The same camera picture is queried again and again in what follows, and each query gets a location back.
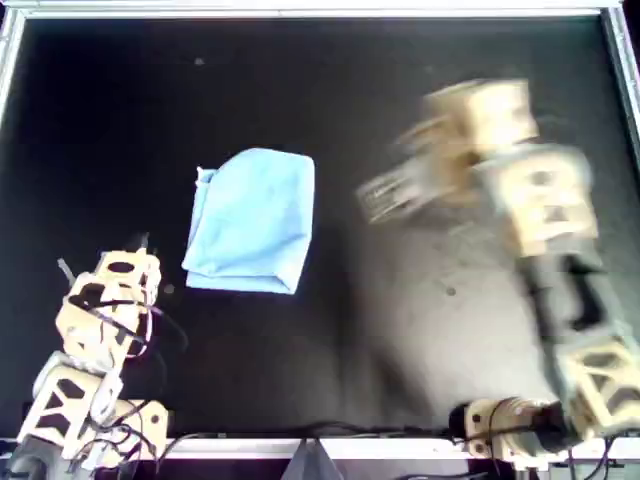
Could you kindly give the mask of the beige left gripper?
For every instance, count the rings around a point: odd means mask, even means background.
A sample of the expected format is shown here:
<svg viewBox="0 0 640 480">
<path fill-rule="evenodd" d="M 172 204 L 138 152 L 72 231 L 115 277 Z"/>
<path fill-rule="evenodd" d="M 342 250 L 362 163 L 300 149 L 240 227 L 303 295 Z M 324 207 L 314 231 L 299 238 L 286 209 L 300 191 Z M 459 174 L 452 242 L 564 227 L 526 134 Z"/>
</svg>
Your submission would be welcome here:
<svg viewBox="0 0 640 480">
<path fill-rule="evenodd" d="M 87 312 L 145 311 L 157 299 L 160 261 L 149 250 L 149 233 L 135 234 L 119 250 L 104 251 L 93 271 L 80 274 L 68 303 Z"/>
</svg>

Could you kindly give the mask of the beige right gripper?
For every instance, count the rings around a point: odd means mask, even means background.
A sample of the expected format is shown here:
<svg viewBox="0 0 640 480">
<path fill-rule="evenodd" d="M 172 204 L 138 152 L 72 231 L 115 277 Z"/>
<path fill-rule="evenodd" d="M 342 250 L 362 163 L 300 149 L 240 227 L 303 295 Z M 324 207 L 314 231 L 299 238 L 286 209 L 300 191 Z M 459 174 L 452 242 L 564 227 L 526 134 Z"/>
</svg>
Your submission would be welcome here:
<svg viewBox="0 0 640 480">
<path fill-rule="evenodd" d="M 423 99 L 426 116 L 399 138 L 425 163 L 437 197 L 470 198 L 471 168 L 489 156 L 539 136 L 523 78 L 471 80 Z"/>
</svg>

